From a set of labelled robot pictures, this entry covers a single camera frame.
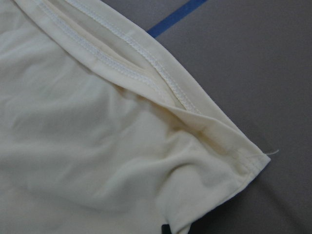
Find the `right gripper finger pad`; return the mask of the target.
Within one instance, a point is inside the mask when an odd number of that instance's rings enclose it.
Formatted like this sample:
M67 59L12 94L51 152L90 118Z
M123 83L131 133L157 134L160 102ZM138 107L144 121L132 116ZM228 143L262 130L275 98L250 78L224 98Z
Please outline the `right gripper finger pad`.
M161 234L172 234L169 224L163 224L161 226Z

